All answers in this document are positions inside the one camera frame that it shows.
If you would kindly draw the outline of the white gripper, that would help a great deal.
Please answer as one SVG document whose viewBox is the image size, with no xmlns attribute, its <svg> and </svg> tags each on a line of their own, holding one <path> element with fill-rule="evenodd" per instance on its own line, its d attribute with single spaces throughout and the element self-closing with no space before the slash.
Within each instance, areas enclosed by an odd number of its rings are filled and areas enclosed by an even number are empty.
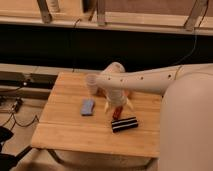
<svg viewBox="0 0 213 171">
<path fill-rule="evenodd" d="M 122 90 L 108 90 L 106 93 L 107 97 L 107 102 L 105 103 L 104 106 L 104 113 L 108 113 L 110 110 L 110 106 L 118 107 L 118 106 L 123 106 L 126 104 L 126 106 L 133 111 L 134 107 L 129 100 L 128 97 L 125 96 L 124 92 Z"/>
</svg>

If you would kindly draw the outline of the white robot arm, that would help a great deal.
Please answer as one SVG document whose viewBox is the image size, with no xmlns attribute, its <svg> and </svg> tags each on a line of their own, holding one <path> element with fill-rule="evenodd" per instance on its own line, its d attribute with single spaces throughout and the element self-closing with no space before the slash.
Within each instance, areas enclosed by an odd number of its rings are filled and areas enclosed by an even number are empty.
<svg viewBox="0 0 213 171">
<path fill-rule="evenodd" d="M 213 63 L 104 71 L 97 84 L 163 96 L 158 171 L 213 171 Z"/>
</svg>

